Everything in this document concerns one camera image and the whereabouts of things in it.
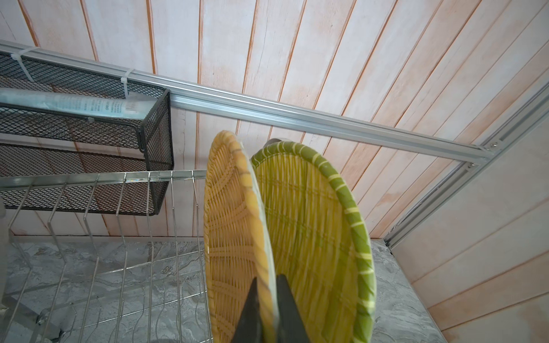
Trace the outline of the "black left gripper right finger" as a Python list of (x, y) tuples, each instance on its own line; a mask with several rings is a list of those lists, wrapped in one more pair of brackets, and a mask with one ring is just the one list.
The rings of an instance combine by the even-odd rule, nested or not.
[(309, 343), (303, 320), (297, 308), (287, 277), (277, 275), (277, 302), (280, 322), (277, 329), (277, 341), (284, 343)]

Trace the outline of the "orange woven bamboo plate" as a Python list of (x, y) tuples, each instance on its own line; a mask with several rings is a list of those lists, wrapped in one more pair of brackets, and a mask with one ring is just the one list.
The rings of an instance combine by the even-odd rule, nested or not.
[(250, 287), (257, 286), (261, 342), (276, 342), (280, 324), (267, 219), (252, 163), (237, 136), (214, 138), (204, 187), (208, 305), (216, 342), (233, 338)]

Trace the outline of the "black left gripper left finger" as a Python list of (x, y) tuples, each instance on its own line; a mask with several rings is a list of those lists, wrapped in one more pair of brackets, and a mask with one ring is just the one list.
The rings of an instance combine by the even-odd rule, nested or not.
[(239, 322), (231, 343), (261, 343), (262, 322), (257, 291), (257, 279), (254, 278), (244, 303)]

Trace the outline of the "stainless steel dish rack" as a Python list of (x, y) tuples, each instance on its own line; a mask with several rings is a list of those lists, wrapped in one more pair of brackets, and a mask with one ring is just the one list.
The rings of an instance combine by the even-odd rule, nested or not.
[(211, 342), (202, 170), (1, 179), (1, 341)]

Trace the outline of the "yellow green woven plate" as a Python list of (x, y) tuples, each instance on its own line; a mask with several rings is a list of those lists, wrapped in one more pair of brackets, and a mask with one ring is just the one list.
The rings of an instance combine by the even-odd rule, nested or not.
[(311, 342), (369, 342), (376, 278), (370, 236), (345, 180), (314, 149), (269, 144), (251, 159), (278, 274)]

